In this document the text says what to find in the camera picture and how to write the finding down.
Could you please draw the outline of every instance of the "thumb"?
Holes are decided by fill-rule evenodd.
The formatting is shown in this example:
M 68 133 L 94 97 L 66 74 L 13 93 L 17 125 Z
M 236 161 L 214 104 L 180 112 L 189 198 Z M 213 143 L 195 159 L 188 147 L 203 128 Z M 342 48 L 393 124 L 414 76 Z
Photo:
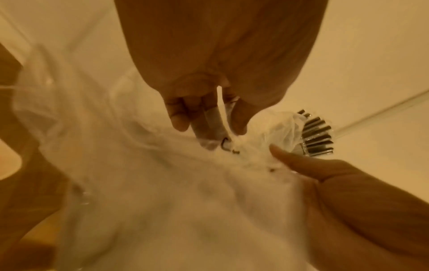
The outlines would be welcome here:
M 357 168 L 341 160 L 323 160 L 292 154 L 275 145 L 271 145 L 269 150 L 277 160 L 287 165 L 291 170 L 319 181 L 358 171 Z
M 247 124 L 250 119 L 263 109 L 263 107 L 258 107 L 245 102 L 243 99 L 239 99 L 231 112 L 231 130 L 237 135 L 246 134 Z

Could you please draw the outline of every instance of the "wooden surface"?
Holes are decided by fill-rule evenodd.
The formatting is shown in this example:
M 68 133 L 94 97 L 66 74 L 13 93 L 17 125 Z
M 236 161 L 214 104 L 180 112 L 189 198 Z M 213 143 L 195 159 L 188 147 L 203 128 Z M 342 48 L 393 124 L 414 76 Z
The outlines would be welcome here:
M 13 84 L 20 68 L 19 62 L 0 45 L 0 85 Z M 22 247 L 18 241 L 61 208 L 67 183 L 65 176 L 42 157 L 36 140 L 13 115 L 11 97 L 12 90 L 0 89 L 0 138 L 22 157 L 23 167 L 15 175 L 0 180 L 1 271 L 32 270 L 29 266 L 14 266 L 11 261 L 14 255 L 35 266 L 38 261 L 44 261 L 38 266 L 46 266 L 47 259 L 52 260 L 52 245 L 32 241 Z M 42 251 L 45 256 L 38 256 Z M 7 264 L 2 258 L 8 258 Z

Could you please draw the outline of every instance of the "plastic sheet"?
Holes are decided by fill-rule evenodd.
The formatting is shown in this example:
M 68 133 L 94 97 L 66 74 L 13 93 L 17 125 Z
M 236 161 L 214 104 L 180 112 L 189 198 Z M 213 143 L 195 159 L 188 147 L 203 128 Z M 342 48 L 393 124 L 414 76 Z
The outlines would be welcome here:
M 72 183 L 58 271 L 306 269 L 301 186 L 268 152 L 293 149 L 301 116 L 265 111 L 232 138 L 239 155 L 208 151 L 135 71 L 107 91 L 43 47 L 13 109 Z

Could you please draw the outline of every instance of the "black and silver striped object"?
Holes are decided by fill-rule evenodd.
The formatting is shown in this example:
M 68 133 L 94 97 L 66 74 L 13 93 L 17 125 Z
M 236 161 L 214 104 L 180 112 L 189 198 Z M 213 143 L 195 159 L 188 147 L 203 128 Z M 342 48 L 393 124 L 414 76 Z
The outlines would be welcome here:
M 303 128 L 302 142 L 298 144 L 293 152 L 306 156 L 321 156 L 333 154 L 334 148 L 332 142 L 332 127 L 326 124 L 326 121 L 320 117 L 312 116 L 310 113 L 301 110 L 298 114 L 307 118 Z

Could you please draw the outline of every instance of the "hand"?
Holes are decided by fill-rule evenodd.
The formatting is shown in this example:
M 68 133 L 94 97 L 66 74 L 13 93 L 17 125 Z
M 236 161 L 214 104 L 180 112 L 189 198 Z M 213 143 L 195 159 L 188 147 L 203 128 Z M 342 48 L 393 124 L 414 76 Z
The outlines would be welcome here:
M 303 181 L 316 268 L 429 270 L 429 204 L 344 161 L 270 150 Z
M 221 141 L 218 86 L 238 135 L 295 81 L 327 0 L 116 0 L 130 54 L 172 125 Z

